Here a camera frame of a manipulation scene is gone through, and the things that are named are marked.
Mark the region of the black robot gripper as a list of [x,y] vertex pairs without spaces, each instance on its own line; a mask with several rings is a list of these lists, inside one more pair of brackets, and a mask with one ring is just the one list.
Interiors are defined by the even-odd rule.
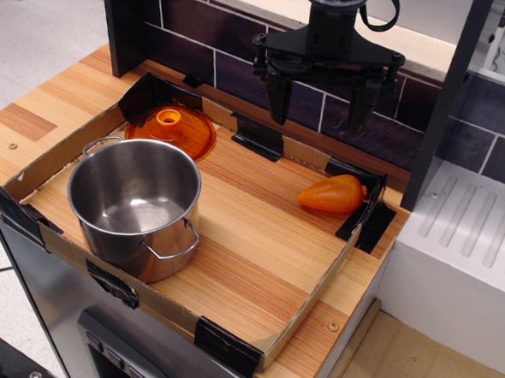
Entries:
[[385,32],[400,17],[400,0],[390,0],[395,14],[382,25],[371,24],[368,0],[308,0],[307,25],[287,32],[260,33],[253,38],[257,55],[253,73],[266,80],[270,117],[279,125],[287,119],[291,80],[331,82],[353,87],[348,135],[362,129],[381,92],[393,92],[406,58],[361,36],[360,18],[373,32]]

